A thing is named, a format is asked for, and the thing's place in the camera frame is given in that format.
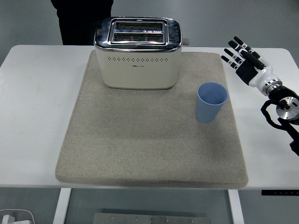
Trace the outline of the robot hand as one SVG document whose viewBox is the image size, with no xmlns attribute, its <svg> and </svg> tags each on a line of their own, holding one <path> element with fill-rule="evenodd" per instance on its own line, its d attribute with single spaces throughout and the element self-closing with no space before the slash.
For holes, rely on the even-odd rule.
<svg viewBox="0 0 299 224">
<path fill-rule="evenodd" d="M 268 61 L 249 45 L 237 36 L 228 44 L 234 52 L 225 48 L 224 52 L 227 55 L 222 55 L 221 59 L 235 70 L 246 85 L 257 88 L 265 96 L 268 96 L 273 89 L 282 86 L 282 81 L 273 74 L 273 68 Z"/>
</svg>

